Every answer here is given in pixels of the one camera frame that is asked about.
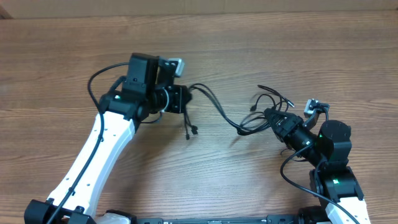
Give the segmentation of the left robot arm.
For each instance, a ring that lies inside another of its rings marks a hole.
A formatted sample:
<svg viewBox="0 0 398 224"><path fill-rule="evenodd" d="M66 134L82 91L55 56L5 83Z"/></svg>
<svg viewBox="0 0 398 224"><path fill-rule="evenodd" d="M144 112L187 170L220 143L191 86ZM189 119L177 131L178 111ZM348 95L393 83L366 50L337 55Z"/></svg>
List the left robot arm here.
<svg viewBox="0 0 398 224"><path fill-rule="evenodd" d="M98 114L70 170L46 201L30 201L25 223L137 223L134 215L117 210L96 216L103 187L140 124L150 114L184 113L192 96L174 83L185 66L181 58L133 53L126 66L127 74L94 101Z"/></svg>

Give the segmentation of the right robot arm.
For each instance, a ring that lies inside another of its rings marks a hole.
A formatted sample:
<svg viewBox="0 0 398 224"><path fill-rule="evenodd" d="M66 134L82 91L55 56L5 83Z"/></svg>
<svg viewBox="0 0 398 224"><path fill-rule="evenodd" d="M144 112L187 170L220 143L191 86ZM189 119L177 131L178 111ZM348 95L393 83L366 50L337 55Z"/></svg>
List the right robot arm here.
<svg viewBox="0 0 398 224"><path fill-rule="evenodd" d="M282 178L294 187L318 198L317 206L299 209L292 223L369 223L364 193L348 166L352 143L351 128L337 120L327 119L318 134L311 129L320 114L328 109L317 106L307 109L306 120L288 112L266 109L264 115L277 139L294 150L282 164L285 166L295 156L304 158L314 168L309 172L310 187L303 187Z"/></svg>

